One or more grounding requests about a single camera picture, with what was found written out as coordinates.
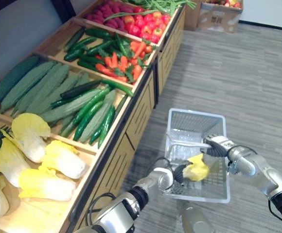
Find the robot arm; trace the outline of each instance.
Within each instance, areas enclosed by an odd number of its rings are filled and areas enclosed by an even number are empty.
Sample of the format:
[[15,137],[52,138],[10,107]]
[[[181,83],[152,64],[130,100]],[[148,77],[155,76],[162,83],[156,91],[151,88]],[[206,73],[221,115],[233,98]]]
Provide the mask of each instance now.
[[234,144],[224,136],[211,135],[205,138],[211,145],[207,154],[230,160],[229,172],[241,172],[247,176],[253,186],[257,187],[282,214],[282,175],[272,168],[265,158],[252,149]]

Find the red tomato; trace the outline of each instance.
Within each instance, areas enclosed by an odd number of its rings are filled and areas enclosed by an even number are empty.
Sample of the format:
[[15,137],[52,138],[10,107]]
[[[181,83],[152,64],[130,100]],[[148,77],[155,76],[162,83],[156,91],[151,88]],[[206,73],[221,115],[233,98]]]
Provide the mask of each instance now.
[[164,23],[164,21],[161,18],[156,18],[155,19],[155,25],[156,26],[160,25],[161,23]]
[[145,21],[146,23],[154,21],[154,18],[153,18],[153,15],[152,15],[152,14],[147,14],[147,15],[145,15],[145,16],[143,17],[143,19],[144,19],[144,21]]
[[169,23],[171,17],[170,17],[170,15],[163,15],[161,19],[164,21],[164,24],[167,25]]
[[127,31],[127,32],[130,31],[130,29],[131,29],[132,26],[134,26],[132,23],[126,24],[126,25],[125,25],[126,31]]
[[135,24],[135,19],[132,16],[125,16],[123,18],[123,21],[125,22],[125,24],[128,24],[128,23]]
[[151,40],[151,35],[149,33],[141,33],[141,38],[144,38],[145,40]]
[[162,31],[165,31],[166,25],[164,23],[161,23],[160,25],[157,26],[158,28],[162,29]]
[[156,29],[153,31],[152,35],[157,35],[157,36],[161,37],[162,33],[163,33],[163,31],[162,31],[161,28],[156,28]]
[[147,26],[147,25],[145,25],[145,26],[142,27],[141,32],[142,32],[142,33],[152,34],[152,30],[151,30],[150,27]]
[[149,28],[151,29],[151,31],[153,31],[153,30],[156,28],[155,22],[148,22],[146,25],[149,26]]
[[145,26],[145,22],[143,19],[138,19],[136,22],[135,22],[135,25],[138,27],[138,28],[143,28]]
[[155,11],[155,12],[153,13],[153,18],[161,18],[161,17],[162,17],[161,12]]
[[135,16],[133,16],[133,18],[135,19],[135,21],[137,21],[139,19],[143,20],[143,16],[141,16],[141,15],[135,15]]
[[157,44],[159,42],[159,36],[155,34],[151,35],[151,41]]
[[140,33],[141,33],[141,30],[137,26],[132,25],[132,27],[130,28],[130,30],[128,32],[129,32],[129,34],[132,34],[132,35],[135,35],[135,36],[139,36]]
[[139,6],[136,6],[135,8],[133,8],[134,13],[141,13],[143,11],[144,11],[144,9],[142,7],[139,7]]

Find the cardboard box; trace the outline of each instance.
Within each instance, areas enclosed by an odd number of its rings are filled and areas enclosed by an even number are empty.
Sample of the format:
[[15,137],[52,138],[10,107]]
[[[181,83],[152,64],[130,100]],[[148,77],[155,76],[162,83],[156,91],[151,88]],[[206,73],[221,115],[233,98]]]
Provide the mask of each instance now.
[[203,2],[203,0],[191,0],[191,1],[196,3],[196,7],[193,10],[188,5],[185,6],[184,30],[187,30],[187,31],[196,30],[201,3]]
[[236,31],[242,12],[243,2],[241,2],[241,8],[203,2],[201,3],[197,28],[233,33]]

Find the white plastic basket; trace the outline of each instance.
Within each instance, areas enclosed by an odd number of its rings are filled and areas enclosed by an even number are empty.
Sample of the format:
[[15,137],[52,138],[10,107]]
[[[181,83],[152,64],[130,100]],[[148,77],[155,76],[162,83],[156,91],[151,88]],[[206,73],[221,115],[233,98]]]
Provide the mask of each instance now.
[[[188,158],[200,154],[203,138],[209,134],[226,136],[225,118],[221,115],[172,108],[169,110],[165,158],[173,169]],[[183,185],[175,182],[164,195],[181,200],[228,203],[230,200],[227,159],[204,154],[210,167],[207,178],[200,182],[185,179]]]

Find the cable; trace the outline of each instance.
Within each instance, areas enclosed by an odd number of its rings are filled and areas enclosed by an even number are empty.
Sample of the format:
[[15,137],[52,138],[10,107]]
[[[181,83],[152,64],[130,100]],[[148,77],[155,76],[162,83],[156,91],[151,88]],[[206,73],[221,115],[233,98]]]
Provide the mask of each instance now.
[[85,217],[85,225],[86,225],[86,226],[89,226],[89,225],[88,225],[88,214],[89,214],[89,223],[90,223],[90,225],[92,226],[91,214],[92,214],[92,213],[99,212],[99,211],[101,210],[101,209],[95,209],[95,210],[93,210],[93,207],[94,207],[94,205],[98,202],[98,200],[99,200],[100,198],[102,198],[102,197],[109,197],[109,198],[112,198],[112,200],[115,200],[115,199],[116,199],[116,196],[114,196],[114,194],[112,194],[112,193],[103,193],[103,194],[101,194],[100,196],[98,196],[96,199],[94,199],[94,200],[90,203],[90,205],[89,205],[89,207],[88,207],[88,210],[87,210],[87,214],[86,214],[86,217]]
[[282,221],[282,218],[280,218],[278,215],[276,215],[276,214],[272,211],[272,209],[271,209],[271,201],[270,201],[270,200],[268,200],[268,209],[269,209],[269,211],[271,212],[271,214],[272,214],[273,216],[275,216],[275,217],[278,218],[280,221]]

